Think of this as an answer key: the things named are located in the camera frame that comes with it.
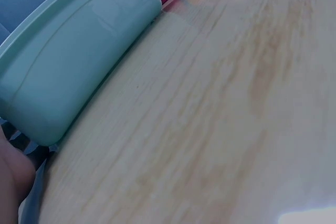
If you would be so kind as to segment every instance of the skin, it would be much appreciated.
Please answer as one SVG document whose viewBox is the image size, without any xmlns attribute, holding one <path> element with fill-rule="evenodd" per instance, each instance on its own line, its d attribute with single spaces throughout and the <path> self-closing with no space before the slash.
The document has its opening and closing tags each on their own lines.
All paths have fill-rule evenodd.
<svg viewBox="0 0 336 224">
<path fill-rule="evenodd" d="M 0 129 L 0 220 L 17 223 L 18 207 L 29 194 L 35 179 L 33 163 L 14 148 Z"/>
</svg>

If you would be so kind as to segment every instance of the wooden table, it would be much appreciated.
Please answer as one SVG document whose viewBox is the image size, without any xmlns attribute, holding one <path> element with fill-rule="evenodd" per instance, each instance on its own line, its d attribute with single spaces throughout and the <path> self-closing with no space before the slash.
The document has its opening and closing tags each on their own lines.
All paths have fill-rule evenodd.
<svg viewBox="0 0 336 224">
<path fill-rule="evenodd" d="M 335 20 L 336 0 L 169 4 L 69 133 L 40 223 L 278 223 L 336 206 Z"/>
</svg>

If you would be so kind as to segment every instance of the wood grain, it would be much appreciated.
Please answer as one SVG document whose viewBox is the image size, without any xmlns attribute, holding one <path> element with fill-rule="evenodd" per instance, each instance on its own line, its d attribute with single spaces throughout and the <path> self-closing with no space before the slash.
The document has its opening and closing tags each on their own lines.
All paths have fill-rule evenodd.
<svg viewBox="0 0 336 224">
<path fill-rule="evenodd" d="M 69 133 L 40 223 L 278 223 L 336 206 L 335 13 L 171 2 Z"/>
</svg>

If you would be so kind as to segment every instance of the light wood surface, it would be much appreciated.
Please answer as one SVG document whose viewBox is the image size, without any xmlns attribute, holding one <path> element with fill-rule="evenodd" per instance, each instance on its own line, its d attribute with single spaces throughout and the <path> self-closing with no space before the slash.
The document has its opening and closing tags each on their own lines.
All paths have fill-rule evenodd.
<svg viewBox="0 0 336 224">
<path fill-rule="evenodd" d="M 49 170 L 40 223 L 278 223 L 336 206 L 336 0 L 180 0 Z"/>
</svg>

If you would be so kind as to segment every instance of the mint green plastic container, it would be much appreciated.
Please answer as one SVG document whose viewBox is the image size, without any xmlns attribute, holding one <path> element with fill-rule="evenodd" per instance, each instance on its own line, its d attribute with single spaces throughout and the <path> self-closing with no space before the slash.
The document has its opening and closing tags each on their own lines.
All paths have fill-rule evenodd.
<svg viewBox="0 0 336 224">
<path fill-rule="evenodd" d="M 56 143 L 160 10 L 160 0 L 46 0 L 0 46 L 0 117 Z"/>
</svg>

